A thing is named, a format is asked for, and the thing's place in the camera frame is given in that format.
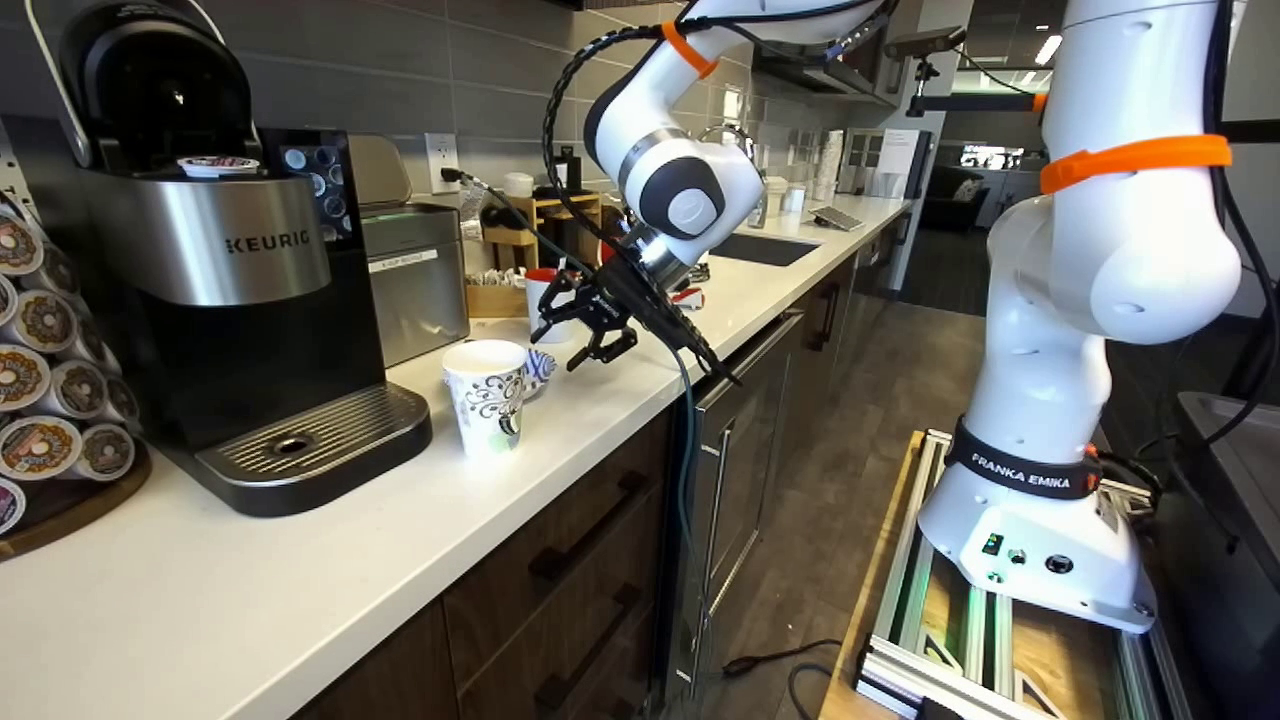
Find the dishwasher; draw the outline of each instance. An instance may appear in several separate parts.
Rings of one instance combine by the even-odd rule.
[[[754,597],[740,567],[760,542],[767,497],[780,479],[785,393],[795,342],[801,311],[785,311],[728,362],[735,381],[697,388],[697,468],[671,500],[674,542],[668,567],[674,567],[674,581],[668,587],[659,714],[668,720],[708,718],[714,708],[719,664]]]

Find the coffee machine water reservoir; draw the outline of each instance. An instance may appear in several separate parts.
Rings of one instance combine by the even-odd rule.
[[[26,22],[77,155],[42,154],[26,179],[81,258],[149,442],[249,518],[317,508],[414,458],[426,405],[383,381],[345,134],[259,134],[197,0],[90,8],[57,49]],[[37,128],[12,142],[47,148]]]

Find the dark wooden cabinet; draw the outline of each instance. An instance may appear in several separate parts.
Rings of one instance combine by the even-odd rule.
[[[657,671],[664,468],[659,415],[298,718],[639,718]]]

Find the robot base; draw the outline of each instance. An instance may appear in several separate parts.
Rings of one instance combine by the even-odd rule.
[[[1154,619],[1123,500],[1108,494],[1041,500],[950,464],[918,513],[918,532],[985,592],[1121,634],[1146,634]]]

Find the countertop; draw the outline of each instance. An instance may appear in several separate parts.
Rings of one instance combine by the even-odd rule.
[[[728,355],[878,235],[900,200],[834,200],[858,223],[740,235],[811,241],[793,267],[711,258],[693,322]],[[585,342],[548,345],[562,366]],[[464,459],[440,355],[388,374],[433,405],[435,442],[364,489],[285,520],[249,520],[153,453],[113,518],[0,566],[0,718],[288,718],[433,605],[476,561],[678,396],[664,345],[556,374],[512,458]]]

